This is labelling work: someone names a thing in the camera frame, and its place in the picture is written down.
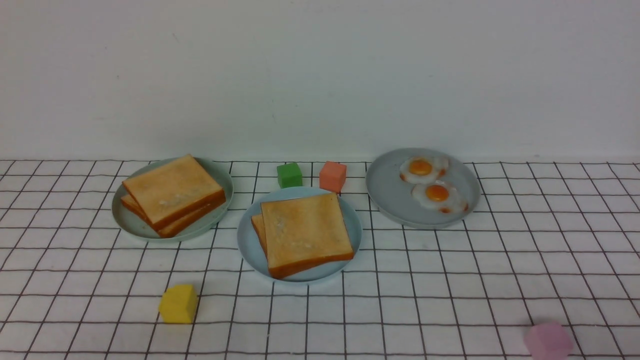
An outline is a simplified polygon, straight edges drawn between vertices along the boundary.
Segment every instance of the stack of toast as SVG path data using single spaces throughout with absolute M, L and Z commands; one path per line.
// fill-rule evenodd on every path
M 353 259 L 338 196 L 327 193 L 261 204 L 251 218 L 275 279 L 329 263 Z
M 225 191 L 191 155 L 122 182 L 120 201 L 160 237 L 171 238 L 224 204 Z

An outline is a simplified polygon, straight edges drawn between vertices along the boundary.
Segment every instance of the pink cube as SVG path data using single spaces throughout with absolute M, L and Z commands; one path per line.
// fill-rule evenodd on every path
M 573 350 L 571 337 L 557 322 L 535 325 L 524 343 L 534 360 L 562 360 Z
M 320 170 L 320 188 L 340 193 L 347 179 L 347 166 L 327 161 Z

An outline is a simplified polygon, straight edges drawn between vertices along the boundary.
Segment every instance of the white wall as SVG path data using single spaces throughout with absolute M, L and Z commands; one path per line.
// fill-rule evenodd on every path
M 639 19 L 638 0 L 1 0 L 0 158 L 640 155 Z

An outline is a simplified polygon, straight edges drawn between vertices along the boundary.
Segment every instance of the fried egg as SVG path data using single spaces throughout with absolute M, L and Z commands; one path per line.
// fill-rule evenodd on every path
M 415 156 L 400 165 L 400 178 L 410 184 L 429 184 L 444 176 L 448 168 L 448 158 Z
M 457 214 L 469 209 L 469 204 L 458 189 L 446 181 L 436 180 L 432 184 L 418 184 L 411 190 L 411 196 L 423 208 L 445 214 Z

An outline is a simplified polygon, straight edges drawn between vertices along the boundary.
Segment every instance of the gray plate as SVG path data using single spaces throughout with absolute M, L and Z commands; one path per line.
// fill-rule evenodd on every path
M 261 212 L 261 202 L 299 199 L 301 197 L 310 197 L 324 193 L 329 192 L 318 188 L 296 186 L 272 192 L 256 200 L 246 210 L 242 219 L 240 219 L 240 224 L 238 225 L 238 249 L 240 250 L 240 254 L 243 259 L 258 273 L 268 277 L 269 280 L 285 282 L 288 284 L 307 285 L 323 281 L 332 275 L 338 274 L 349 263 L 349 261 L 333 261 L 331 263 L 322 264 L 315 268 L 288 276 L 282 280 L 272 278 L 269 274 L 267 258 L 260 246 L 260 240 L 258 240 L 258 235 L 255 233 L 255 230 L 253 230 L 253 226 L 251 225 L 251 217 Z M 349 240 L 351 241 L 351 246 L 355 253 L 354 256 L 357 256 L 358 249 L 360 248 L 360 241 L 362 240 L 362 224 L 360 223 L 360 218 L 349 203 L 341 197 L 338 197 L 338 201 L 340 202 L 340 209 L 342 210 L 342 216 L 344 217 L 344 225 L 347 227 Z
M 469 203 L 469 209 L 448 215 L 423 208 L 411 197 L 412 184 L 400 179 L 400 165 L 414 156 L 447 156 L 449 170 L 442 180 L 452 183 Z M 439 229 L 451 226 L 471 213 L 480 199 L 480 184 L 462 162 L 442 152 L 408 148 L 390 151 L 377 158 L 367 170 L 367 192 L 380 212 L 389 219 L 416 229 Z
M 131 175 L 130 177 L 144 174 L 149 170 L 153 170 L 173 160 L 175 160 L 175 158 L 157 161 L 153 164 L 141 168 L 140 170 L 133 173 L 133 175 Z M 202 235 L 206 233 L 207 230 L 211 229 L 212 226 L 217 224 L 227 213 L 229 204 L 231 203 L 231 200 L 234 196 L 234 183 L 233 180 L 231 180 L 231 175 L 229 175 L 229 172 L 221 168 L 215 162 L 203 158 L 196 158 L 196 160 L 225 190 L 225 197 L 227 198 L 227 201 L 224 204 L 218 206 L 214 211 L 204 215 L 202 218 L 198 219 L 198 221 L 191 224 L 185 230 L 182 230 L 173 238 L 161 238 L 137 215 L 122 206 L 120 198 L 124 195 L 127 195 L 127 190 L 124 188 L 124 186 L 122 186 L 122 184 L 120 184 L 118 190 L 113 196 L 113 202 L 111 203 L 111 214 L 113 215 L 116 223 L 122 228 L 122 230 L 141 240 L 156 243 L 173 243 L 189 240 L 196 236 Z

